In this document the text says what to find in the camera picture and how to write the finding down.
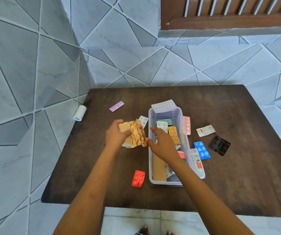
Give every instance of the dark wooden table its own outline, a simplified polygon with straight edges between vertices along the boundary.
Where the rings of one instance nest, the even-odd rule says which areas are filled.
[[[205,183],[236,214],[281,217],[281,140],[243,85],[92,89],[87,112],[76,122],[45,188],[42,202],[70,204],[105,145],[114,119],[148,116],[151,104],[173,99],[190,116],[193,142],[208,145],[195,129],[211,124],[231,143],[225,156],[211,151],[203,161]],[[119,101],[124,106],[111,112]],[[148,135],[148,124],[145,127]],[[132,187],[135,170],[146,172],[141,189]],[[184,188],[151,187],[148,148],[122,148],[115,161],[104,206],[196,211]]]

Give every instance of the plastic container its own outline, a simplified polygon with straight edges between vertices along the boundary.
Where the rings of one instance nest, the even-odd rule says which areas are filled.
[[[183,114],[182,110],[180,107],[175,107],[174,109],[167,111],[167,112],[162,112],[162,113],[155,113],[153,108],[150,108],[149,113],[149,127],[156,127],[156,121],[160,119],[171,119],[173,126],[177,127],[177,132],[178,136],[181,141],[181,147],[179,148],[180,151],[182,151],[185,155],[185,161],[188,163],[191,169],[195,171],[195,165],[193,162],[192,155],[190,153],[190,147],[189,147],[189,142],[188,138],[186,135],[186,130],[185,130],[185,123],[183,119]],[[152,141],[156,141],[156,136],[154,133],[149,130],[149,135],[148,137]],[[154,185],[165,185],[165,186],[182,186],[182,183],[179,181],[176,175],[173,175],[174,178],[172,178],[172,181],[155,181],[153,180],[153,174],[152,174],[152,151],[149,149],[149,181],[154,184]]]

